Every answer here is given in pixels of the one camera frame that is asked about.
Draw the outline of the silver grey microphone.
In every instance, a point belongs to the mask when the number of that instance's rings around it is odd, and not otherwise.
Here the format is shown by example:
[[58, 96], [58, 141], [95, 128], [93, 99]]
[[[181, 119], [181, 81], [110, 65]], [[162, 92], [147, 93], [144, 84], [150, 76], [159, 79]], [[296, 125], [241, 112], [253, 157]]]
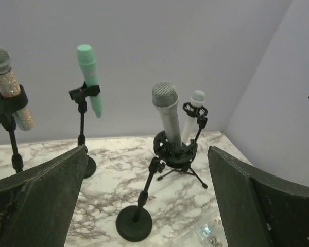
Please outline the silver grey microphone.
[[182, 149], [178, 102], [179, 96], [172, 83], [162, 81], [152, 88], [152, 103], [160, 114], [166, 137], [173, 146]]

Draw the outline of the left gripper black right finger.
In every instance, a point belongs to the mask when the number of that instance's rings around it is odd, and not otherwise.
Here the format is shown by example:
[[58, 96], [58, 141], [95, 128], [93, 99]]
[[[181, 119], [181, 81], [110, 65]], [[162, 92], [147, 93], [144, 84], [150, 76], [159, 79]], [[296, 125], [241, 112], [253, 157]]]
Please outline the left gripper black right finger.
[[228, 246], [309, 246], [309, 187], [216, 146], [208, 162]]

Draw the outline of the mint green microphone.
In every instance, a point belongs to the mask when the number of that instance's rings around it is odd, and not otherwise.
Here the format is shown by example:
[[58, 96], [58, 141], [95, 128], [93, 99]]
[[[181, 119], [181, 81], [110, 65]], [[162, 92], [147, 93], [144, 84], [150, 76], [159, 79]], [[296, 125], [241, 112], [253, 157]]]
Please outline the mint green microphone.
[[[93, 48], [88, 44], [82, 44], [77, 47], [77, 60], [83, 73], [87, 87], [99, 86], [96, 74], [97, 61]], [[90, 97], [92, 109], [97, 118], [102, 116], [102, 98], [101, 92]]]

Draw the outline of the white microphone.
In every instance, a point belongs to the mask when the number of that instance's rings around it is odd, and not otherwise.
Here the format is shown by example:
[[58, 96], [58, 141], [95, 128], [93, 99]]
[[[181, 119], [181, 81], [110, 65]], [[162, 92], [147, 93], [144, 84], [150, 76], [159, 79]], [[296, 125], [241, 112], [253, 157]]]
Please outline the white microphone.
[[183, 110], [187, 114], [187, 118], [182, 130], [181, 140], [183, 143], [187, 143], [191, 132], [197, 121], [197, 117], [200, 115], [200, 110], [205, 101], [205, 93], [201, 90], [195, 90], [191, 96], [190, 102], [183, 104]]

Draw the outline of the black tripod microphone stand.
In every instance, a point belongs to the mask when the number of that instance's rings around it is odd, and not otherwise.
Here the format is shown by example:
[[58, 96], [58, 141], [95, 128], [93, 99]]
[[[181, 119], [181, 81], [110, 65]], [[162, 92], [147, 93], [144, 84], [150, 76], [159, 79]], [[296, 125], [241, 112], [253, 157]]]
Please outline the black tripod microphone stand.
[[171, 168], [171, 171], [159, 176], [157, 178], [158, 181], [162, 180], [164, 177], [171, 174], [172, 172], [177, 172], [179, 174], [188, 174], [195, 176], [202, 184], [203, 188], [207, 189], [207, 184], [191, 168], [191, 164], [194, 161], [198, 152], [198, 137], [201, 131], [205, 128], [208, 121], [207, 114], [208, 110], [204, 106], [202, 106], [200, 110], [200, 115], [197, 117], [196, 121], [199, 127], [196, 137], [194, 139], [191, 139], [189, 144], [185, 144], [182, 142], [181, 150], [178, 150], [169, 143], [164, 131], [161, 131], [155, 136], [153, 140], [154, 153], [156, 156], [158, 156], [161, 160], [164, 161], [166, 166]]

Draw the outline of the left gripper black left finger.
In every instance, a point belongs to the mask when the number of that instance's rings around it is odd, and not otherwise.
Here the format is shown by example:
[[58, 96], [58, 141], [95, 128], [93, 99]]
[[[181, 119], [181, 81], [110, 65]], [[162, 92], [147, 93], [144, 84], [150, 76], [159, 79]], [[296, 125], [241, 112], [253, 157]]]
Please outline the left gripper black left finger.
[[85, 145], [0, 180], [0, 246], [64, 246], [87, 167]]

